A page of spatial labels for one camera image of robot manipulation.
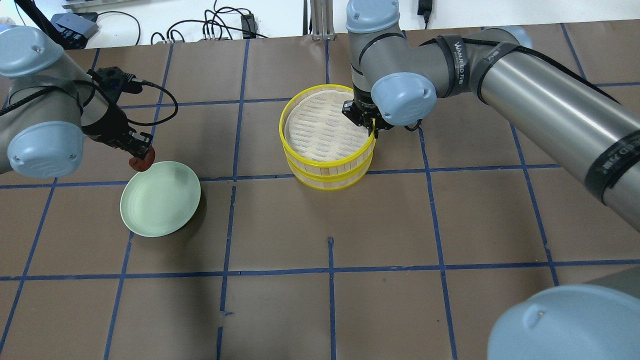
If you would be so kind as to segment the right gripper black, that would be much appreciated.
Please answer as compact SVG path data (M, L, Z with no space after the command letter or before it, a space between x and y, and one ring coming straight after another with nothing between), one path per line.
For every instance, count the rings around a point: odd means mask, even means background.
M361 109L355 98L345 101L341 112L355 126L364 127L368 130L373 139L378 139L379 131L395 128L395 125L388 123L377 110L365 111Z

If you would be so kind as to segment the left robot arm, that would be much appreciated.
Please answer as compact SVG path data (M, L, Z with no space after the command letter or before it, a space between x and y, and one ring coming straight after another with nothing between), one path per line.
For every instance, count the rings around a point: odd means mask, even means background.
M118 67L84 71L37 28L2 25L1 173L60 178L80 168L86 139L131 155L138 172L155 160L153 136L135 130L118 105L149 82Z

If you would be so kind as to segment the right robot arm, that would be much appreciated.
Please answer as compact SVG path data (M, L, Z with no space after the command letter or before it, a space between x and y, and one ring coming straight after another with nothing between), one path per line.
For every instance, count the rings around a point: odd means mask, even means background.
M399 27L395 0L350 0L346 29L354 100L343 114L373 133L423 120L439 98L473 92L639 228L639 116L531 48L518 26L418 47ZM637 360L639 268L538 292L501 315L489 360Z

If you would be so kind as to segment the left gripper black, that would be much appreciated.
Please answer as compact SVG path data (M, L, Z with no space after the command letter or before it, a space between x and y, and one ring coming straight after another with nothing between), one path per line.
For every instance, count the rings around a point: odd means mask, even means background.
M98 110L98 117L89 124L80 126L80 129L95 142L108 145L112 148L127 151L133 157L146 157L152 143L153 135L150 133L138 133L130 126L125 112L117 104L121 95L139 94L142 92L142 81L117 66L99 68L97 71L88 70L87 75L93 81L91 96L85 100L85 109L96 100L103 101L105 110Z

